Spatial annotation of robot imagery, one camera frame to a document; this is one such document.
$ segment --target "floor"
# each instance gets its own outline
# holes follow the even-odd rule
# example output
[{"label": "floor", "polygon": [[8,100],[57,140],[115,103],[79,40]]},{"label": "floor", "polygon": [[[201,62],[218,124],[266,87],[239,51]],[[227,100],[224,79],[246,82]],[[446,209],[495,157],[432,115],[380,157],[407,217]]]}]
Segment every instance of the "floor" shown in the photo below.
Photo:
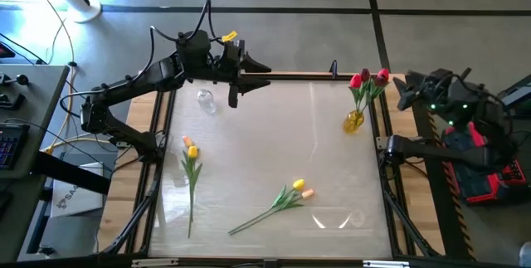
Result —
[{"label": "floor", "polygon": [[[60,16],[66,17],[64,2],[51,1],[60,10]],[[89,90],[140,70],[149,56],[149,26],[155,25],[170,35],[191,30],[205,0],[100,1],[105,11],[93,22],[65,22],[79,64],[77,90]],[[60,23],[44,0],[0,0],[0,3],[0,32],[41,57],[47,55],[48,59]],[[471,67],[469,79],[485,83],[494,93],[529,74],[531,29],[526,27],[531,0],[212,0],[212,3],[214,7],[224,7],[212,14],[216,32],[221,35],[236,30],[238,37],[246,40],[251,55],[275,71],[327,71],[334,59],[343,72],[363,67],[377,71],[382,66],[396,73],[409,70],[428,73],[440,67],[461,72]],[[380,12],[371,13],[376,7]],[[172,51],[171,43],[156,38],[155,60]],[[54,52],[53,64],[71,60],[64,32],[59,34]],[[74,105],[78,108],[80,100],[75,100]],[[127,109],[128,104],[123,103],[116,105],[113,112],[119,119],[125,119]],[[58,110],[50,130],[58,131],[64,118],[62,110]],[[65,136],[74,135],[76,131],[71,126]],[[43,145],[52,140],[51,136],[46,137]],[[78,147],[102,153],[97,144],[79,143]],[[519,212],[529,209],[524,207]],[[515,229],[524,227],[507,223],[505,217],[492,212],[482,208],[466,211],[476,257],[480,261],[516,264],[518,246],[530,239],[531,234]],[[43,241],[58,249],[74,244],[84,246],[77,251],[65,248],[60,256],[90,253],[93,232],[80,227],[88,225],[82,218],[63,218],[69,219],[72,232],[79,236],[54,237],[52,234],[63,221],[51,220]],[[493,241],[497,231],[509,234],[502,247],[487,243]],[[21,260],[27,258],[30,256],[21,255]]]}]

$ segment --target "yellow clip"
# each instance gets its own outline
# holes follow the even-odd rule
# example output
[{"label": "yellow clip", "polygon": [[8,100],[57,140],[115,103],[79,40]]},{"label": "yellow clip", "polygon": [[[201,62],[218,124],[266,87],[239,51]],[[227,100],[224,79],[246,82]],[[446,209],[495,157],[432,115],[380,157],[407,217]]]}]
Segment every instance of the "yellow clip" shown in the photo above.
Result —
[{"label": "yellow clip", "polygon": [[223,36],[222,41],[230,41],[234,39],[236,36],[238,36],[238,33],[236,31],[232,31],[230,34]]}]

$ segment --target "gray table top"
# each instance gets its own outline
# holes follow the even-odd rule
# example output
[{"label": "gray table top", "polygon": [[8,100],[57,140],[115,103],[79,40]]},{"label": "gray table top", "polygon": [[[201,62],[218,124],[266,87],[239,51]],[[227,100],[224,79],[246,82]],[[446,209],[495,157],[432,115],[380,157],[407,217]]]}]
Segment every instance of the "gray table top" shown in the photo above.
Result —
[{"label": "gray table top", "polygon": [[[197,102],[217,101],[214,115]],[[356,134],[348,82],[279,81],[227,105],[227,85],[195,80],[177,92],[164,159],[150,256],[382,259],[391,256],[370,114]],[[189,181],[183,135],[203,163],[187,236]],[[283,185],[303,178],[315,196],[235,236],[233,227],[269,209]]]},{"label": "gray table top", "polygon": [[[15,78],[24,74],[29,86],[19,84],[1,88],[3,94],[13,97],[16,93],[26,96],[19,110],[0,111],[0,122],[9,118],[24,119],[46,129],[56,107],[69,69],[67,66],[1,65],[0,72]],[[28,175],[45,131],[30,127],[23,154],[15,168],[0,172],[0,190],[9,186],[12,199],[0,216],[0,262],[16,261],[32,220],[35,207],[46,181],[46,176]]]}]

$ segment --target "yellow vase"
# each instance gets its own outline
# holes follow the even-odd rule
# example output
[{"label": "yellow vase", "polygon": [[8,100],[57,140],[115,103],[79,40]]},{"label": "yellow vase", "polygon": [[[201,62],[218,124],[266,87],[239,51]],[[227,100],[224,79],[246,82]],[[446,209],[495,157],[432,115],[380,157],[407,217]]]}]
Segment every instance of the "yellow vase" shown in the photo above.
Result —
[{"label": "yellow vase", "polygon": [[348,113],[347,118],[343,122],[343,130],[348,134],[355,134],[358,131],[359,126],[363,124],[365,117],[362,112],[353,110]]}]

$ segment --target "gray concrete floor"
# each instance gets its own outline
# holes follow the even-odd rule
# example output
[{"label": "gray concrete floor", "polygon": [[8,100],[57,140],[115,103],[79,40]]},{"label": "gray concrete floor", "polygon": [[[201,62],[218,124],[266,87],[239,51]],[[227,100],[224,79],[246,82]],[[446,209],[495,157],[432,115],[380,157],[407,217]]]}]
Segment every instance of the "gray concrete floor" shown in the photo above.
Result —
[{"label": "gray concrete floor", "polygon": [[[58,7],[65,5],[62,0],[52,1]],[[135,7],[200,7],[204,4],[204,0],[100,1],[107,5]],[[369,7],[368,0],[212,2],[215,7]],[[43,57],[59,27],[51,9],[43,0],[0,0],[0,3],[24,7],[23,11],[0,11],[0,32]],[[378,5],[386,9],[529,10],[531,0],[378,0]],[[104,12],[87,24],[67,20],[66,27],[72,36],[80,68],[75,87],[89,90],[101,82],[134,74],[149,56],[150,25],[176,35],[179,31],[193,29],[197,17],[196,13]],[[239,38],[246,40],[250,53],[276,71],[326,71],[333,59],[339,61],[339,70],[345,72],[359,71],[363,67],[374,71],[380,68],[370,15],[215,13],[212,20],[218,34],[237,30]],[[470,80],[483,82],[493,92],[498,92],[530,72],[528,22],[529,17],[382,16],[382,30],[392,72],[430,72],[439,67],[462,71],[470,66],[473,69]],[[172,51],[170,42],[156,37],[155,60]],[[65,33],[61,32],[52,63],[65,64],[69,60],[70,48]],[[76,100],[75,107],[79,104],[80,100]],[[117,105],[113,108],[114,114],[125,119],[128,107],[128,103]],[[62,110],[58,110],[50,130],[57,131],[64,117]],[[66,136],[75,134],[71,126]],[[52,137],[46,137],[43,145],[51,141]],[[90,153],[102,153],[96,144],[78,146]],[[507,230],[507,226],[502,227],[507,224],[503,215],[491,215],[491,211],[480,208],[465,211],[467,219],[474,222],[469,223],[469,229],[478,260],[516,264],[518,246],[525,238],[514,234],[524,226],[510,223],[508,227],[513,229]],[[51,220],[43,241],[58,248],[68,246],[59,256],[90,252],[87,246],[94,243],[97,223],[83,219],[78,216]],[[77,236],[54,235],[60,230],[58,226],[65,224],[71,226],[71,232]],[[509,234],[504,235],[503,248],[485,244],[494,240],[497,231]],[[33,257],[21,256],[21,260],[29,258]]]}]

